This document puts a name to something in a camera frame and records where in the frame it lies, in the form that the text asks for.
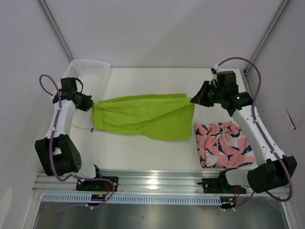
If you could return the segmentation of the lime green shorts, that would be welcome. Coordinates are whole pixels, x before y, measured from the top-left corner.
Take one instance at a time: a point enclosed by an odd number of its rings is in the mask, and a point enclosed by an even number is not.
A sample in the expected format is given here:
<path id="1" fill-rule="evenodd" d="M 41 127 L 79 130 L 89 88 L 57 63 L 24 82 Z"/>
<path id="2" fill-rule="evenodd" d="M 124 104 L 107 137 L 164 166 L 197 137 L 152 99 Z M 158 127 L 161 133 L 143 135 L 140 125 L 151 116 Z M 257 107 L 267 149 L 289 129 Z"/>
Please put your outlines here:
<path id="1" fill-rule="evenodd" d="M 100 100 L 92 107 L 95 129 L 153 140 L 185 141 L 195 105 L 187 94 L 146 94 Z"/>

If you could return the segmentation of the pink shark print shorts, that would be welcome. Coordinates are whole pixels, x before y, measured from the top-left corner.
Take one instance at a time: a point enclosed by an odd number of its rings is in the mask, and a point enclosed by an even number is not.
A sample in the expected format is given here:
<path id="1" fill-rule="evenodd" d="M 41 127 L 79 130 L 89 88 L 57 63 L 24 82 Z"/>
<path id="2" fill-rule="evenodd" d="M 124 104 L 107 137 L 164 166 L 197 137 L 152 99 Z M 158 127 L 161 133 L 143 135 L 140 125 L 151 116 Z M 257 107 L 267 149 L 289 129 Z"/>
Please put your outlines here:
<path id="1" fill-rule="evenodd" d="M 202 168 L 228 169 L 256 163 L 253 150 L 236 122 L 194 124 Z"/>

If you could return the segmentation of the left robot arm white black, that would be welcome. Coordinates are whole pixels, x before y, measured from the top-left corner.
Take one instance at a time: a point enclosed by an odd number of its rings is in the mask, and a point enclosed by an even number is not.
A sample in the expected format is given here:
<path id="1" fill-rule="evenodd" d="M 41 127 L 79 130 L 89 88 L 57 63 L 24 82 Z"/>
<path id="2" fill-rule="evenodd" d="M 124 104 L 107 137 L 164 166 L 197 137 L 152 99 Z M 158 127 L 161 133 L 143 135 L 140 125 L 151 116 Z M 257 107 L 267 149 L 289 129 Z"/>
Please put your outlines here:
<path id="1" fill-rule="evenodd" d="M 46 175 L 56 177 L 60 182 L 75 178 L 91 190 L 100 190 L 103 178 L 99 168 L 82 161 L 80 152 L 70 138 L 72 120 L 77 110 L 89 111 L 93 106 L 90 95 L 83 94 L 77 85 L 78 78 L 62 78 L 53 94 L 53 108 L 50 127 L 43 139 L 35 142 L 35 150 Z"/>

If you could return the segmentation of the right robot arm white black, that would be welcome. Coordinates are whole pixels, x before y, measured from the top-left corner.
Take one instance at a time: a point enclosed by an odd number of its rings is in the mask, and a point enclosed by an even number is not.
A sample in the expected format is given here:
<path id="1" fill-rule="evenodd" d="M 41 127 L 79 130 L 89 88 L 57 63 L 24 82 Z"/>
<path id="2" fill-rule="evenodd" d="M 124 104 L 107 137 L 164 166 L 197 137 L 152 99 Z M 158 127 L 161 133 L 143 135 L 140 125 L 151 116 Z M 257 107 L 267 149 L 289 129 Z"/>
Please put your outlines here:
<path id="1" fill-rule="evenodd" d="M 247 92 L 240 92 L 236 75 L 233 71 L 222 71 L 216 79 L 204 81 L 191 103 L 205 107 L 220 104 L 230 117 L 240 126 L 248 140 L 256 165 L 226 169 L 220 172 L 218 188 L 229 192 L 234 186 L 251 188 L 255 193 L 270 193 L 275 188 L 289 186 L 292 198 L 294 189 L 291 177 L 297 167 L 293 156 L 286 156 L 272 139 L 259 116 L 252 97 Z"/>

